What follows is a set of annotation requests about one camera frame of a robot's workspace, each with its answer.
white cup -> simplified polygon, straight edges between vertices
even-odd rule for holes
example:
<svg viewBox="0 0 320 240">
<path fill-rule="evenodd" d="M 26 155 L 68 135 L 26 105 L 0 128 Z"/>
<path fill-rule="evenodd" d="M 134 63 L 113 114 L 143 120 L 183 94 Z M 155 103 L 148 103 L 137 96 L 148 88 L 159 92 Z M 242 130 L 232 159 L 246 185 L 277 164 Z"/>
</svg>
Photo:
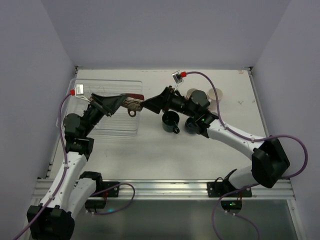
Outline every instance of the white cup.
<svg viewBox="0 0 320 240">
<path fill-rule="evenodd" d="M 190 89 L 186 92 L 185 98 L 186 98 L 186 99 L 189 99 L 190 96 L 191 96 L 191 94 L 192 94 L 194 91 L 196 91 L 196 90 L 198 90 L 198 89 L 196 89 L 196 88 L 190 88 Z"/>
<path fill-rule="evenodd" d="M 215 88 L 217 93 L 217 98 L 215 95 L 215 91 L 213 88 L 210 88 L 210 90 L 207 92 L 206 96 L 210 102 L 209 110 L 216 110 L 217 109 L 217 101 L 220 103 L 223 92 L 219 88 Z"/>
</svg>

wall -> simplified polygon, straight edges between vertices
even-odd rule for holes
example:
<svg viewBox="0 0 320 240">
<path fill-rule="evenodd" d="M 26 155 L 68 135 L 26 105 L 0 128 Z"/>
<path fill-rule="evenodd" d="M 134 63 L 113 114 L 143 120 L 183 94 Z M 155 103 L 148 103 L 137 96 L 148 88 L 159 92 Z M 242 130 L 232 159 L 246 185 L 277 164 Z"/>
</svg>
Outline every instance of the wall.
<svg viewBox="0 0 320 240">
<path fill-rule="evenodd" d="M 73 63 L 253 66 L 290 0 L 42 0 Z"/>
<path fill-rule="evenodd" d="M 74 67 L 39 0 L 0 7 L 0 238 L 23 227 L 37 176 L 48 168 L 58 107 Z"/>
<path fill-rule="evenodd" d="M 254 80 L 271 134 L 290 133 L 306 144 L 309 164 L 292 179 L 308 240 L 319 239 L 320 1 L 292 0 L 254 67 Z M 302 149 L 284 141 L 291 172 Z"/>
</svg>

purple cable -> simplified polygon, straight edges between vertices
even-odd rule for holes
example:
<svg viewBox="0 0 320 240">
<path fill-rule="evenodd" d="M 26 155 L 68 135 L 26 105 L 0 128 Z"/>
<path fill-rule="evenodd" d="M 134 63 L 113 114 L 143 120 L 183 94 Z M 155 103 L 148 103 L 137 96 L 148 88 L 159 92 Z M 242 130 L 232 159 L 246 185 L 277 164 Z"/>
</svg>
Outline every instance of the purple cable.
<svg viewBox="0 0 320 240">
<path fill-rule="evenodd" d="M 109 214 L 117 213 L 117 212 L 119 212 L 119 211 L 127 208 L 127 207 L 132 203 L 132 201 L 134 200 L 134 197 L 135 197 L 135 195 L 136 195 L 136 190 L 135 190 L 134 186 L 132 186 L 130 183 L 126 183 L 126 182 L 124 182 L 124 183 L 119 183 L 119 184 L 117 184 L 117 185 L 114 185 L 114 186 L 109 187 L 109 188 L 107 188 L 107 189 L 104 189 L 104 190 L 102 190 L 102 191 L 95 192 L 95 193 L 92 194 L 91 196 L 94 197 L 94 196 L 96 196 L 96 195 L 99 195 L 99 194 L 108 192 L 109 190 L 112 190 L 112 189 L 114 189 L 114 188 L 118 188 L 119 186 L 122 186 L 122 185 L 128 185 L 128 186 L 130 186 L 130 187 L 132 188 L 132 190 L 133 190 L 132 198 L 130 199 L 130 201 L 129 201 L 126 205 L 124 205 L 124 206 L 122 206 L 122 207 L 120 207 L 119 209 L 116 209 L 116 210 L 114 210 L 114 211 L 110 211 L 110 212 L 94 212 L 94 213 L 91 212 L 91 213 L 93 213 L 94 215 L 109 215 Z"/>
<path fill-rule="evenodd" d="M 70 96 L 70 94 L 66 95 L 64 97 L 64 99 L 62 100 L 62 102 L 60 104 L 60 107 L 59 107 L 59 114 L 58 114 L 59 137 L 60 137 L 60 141 L 61 141 L 61 144 L 62 144 L 63 155 L 64 155 L 64 164 L 65 165 L 68 164 L 68 159 L 67 159 L 67 152 L 66 152 L 66 148 L 65 148 L 65 141 L 64 141 L 64 138 L 63 138 L 62 128 L 61 128 L 61 110 L 62 110 L 62 107 L 64 105 L 64 102 L 66 101 L 66 99 L 69 96 Z M 52 193 L 53 197 L 57 194 L 57 192 L 59 191 L 62 183 L 64 182 L 64 179 L 65 179 L 66 174 L 67 174 L 67 169 L 68 169 L 68 167 L 65 166 L 64 169 L 63 169 L 61 180 L 60 180 L 58 186 L 56 187 L 56 189 L 54 190 L 54 192 Z M 29 222 L 29 224 L 27 226 L 25 226 L 25 228 L 22 229 L 21 232 L 19 232 L 19 234 L 13 238 L 13 240 L 18 240 L 22 236 L 22 234 L 24 234 L 28 230 L 28 228 L 30 228 L 30 226 L 37 220 L 37 218 L 41 215 L 41 213 L 46 209 L 46 207 L 49 205 L 51 200 L 52 200 L 51 198 L 48 199 L 48 201 L 42 206 L 40 211 L 34 216 L 34 218 Z"/>
<path fill-rule="evenodd" d="M 204 73 L 202 73 L 202 72 L 200 72 L 200 71 L 189 71 L 189 72 L 186 72 L 186 74 L 187 74 L 187 75 L 189 75 L 189 74 L 198 74 L 198 75 L 201 75 L 201 76 L 205 77 L 205 78 L 209 81 L 209 83 L 211 84 L 211 86 L 212 86 L 212 89 L 213 89 L 213 91 L 214 91 L 215 98 L 218 99 L 217 89 L 216 89 L 214 83 L 211 81 L 211 79 L 210 79 L 207 75 L 205 75 Z M 222 118 L 221 118 L 220 107 L 219 107 L 219 102 L 218 102 L 218 101 L 216 101 L 216 110 L 217 110 L 217 114 L 218 114 L 219 121 L 220 121 L 221 125 L 222 125 L 222 126 L 225 126 L 225 123 L 224 123 L 224 121 L 223 121 Z M 242 139 L 244 139 L 244 140 L 247 140 L 247 141 L 251 141 L 251 140 L 252 140 L 251 138 L 246 137 L 246 136 L 243 136 L 243 135 L 241 135 L 240 133 L 234 131 L 233 129 L 231 129 L 231 128 L 228 127 L 228 126 L 226 126 L 225 128 L 226 128 L 230 133 L 232 133 L 232 134 L 234 134 L 234 135 L 236 135 L 236 136 L 238 136 L 238 137 L 240 137 L 240 138 L 242 138 Z M 297 172 L 295 172 L 295 173 L 293 173 L 293 174 L 290 174 L 290 175 L 288 175 L 288 176 L 283 176 L 281 179 L 293 178 L 293 177 L 299 175 L 300 173 L 302 173 L 302 172 L 305 170 L 305 168 L 307 167 L 308 158 L 309 158 L 309 156 L 308 156 L 308 151 L 307 151 L 307 147 L 306 147 L 306 145 L 305 145 L 299 138 L 297 138 L 297 137 L 295 137 L 295 136 L 287 135 L 287 134 L 281 134 L 281 135 L 263 137 L 263 138 L 260 138 L 260 139 L 255 139 L 254 142 L 263 142 L 263 141 L 265 141 L 265 140 L 271 140 L 271 139 L 277 139 L 277 138 L 293 139 L 293 140 L 297 141 L 297 142 L 301 145 L 301 147 L 302 147 L 302 149 L 303 149 L 304 162 L 303 162 L 302 167 L 301 167 Z M 227 197 L 227 196 L 232 195 L 232 194 L 240 193 L 240 192 L 242 192 L 243 190 L 245 190 L 245 189 L 247 189 L 247 188 L 252 188 L 252 187 L 255 187 L 255 186 L 257 186 L 257 185 L 258 185 L 258 184 L 253 184 L 253 185 L 249 185 L 249 186 L 246 186 L 246 187 L 243 187 L 243 188 L 234 190 L 234 191 L 232 191 L 232 192 L 228 192 L 228 193 L 224 194 L 223 196 L 221 196 L 221 197 L 218 199 L 216 205 L 214 206 L 214 208 L 213 208 L 213 210 L 212 210 L 211 222 L 212 222 L 213 230 L 214 230 L 215 234 L 217 235 L 217 237 L 218 237 L 220 240 L 223 240 L 223 238 L 222 238 L 221 235 L 218 233 L 217 228 L 216 228 L 216 225 L 215 225 L 215 212 L 216 212 L 216 210 L 217 210 L 217 208 L 218 208 L 218 205 L 219 205 L 219 203 L 221 202 L 221 200 L 222 200 L 224 197 Z M 251 220 L 249 220 L 248 218 L 246 218 L 246 217 L 244 217 L 244 216 L 238 215 L 238 214 L 236 214 L 235 216 L 238 217 L 238 218 L 241 218 L 241 219 L 243 219 L 243 220 L 245 220 L 245 221 L 247 221 L 247 222 L 249 222 L 249 223 L 255 228 L 255 230 L 256 230 L 256 232 L 257 232 L 257 235 L 258 235 L 258 239 L 260 239 L 259 229 L 258 229 L 258 227 L 257 227 Z"/>
</svg>

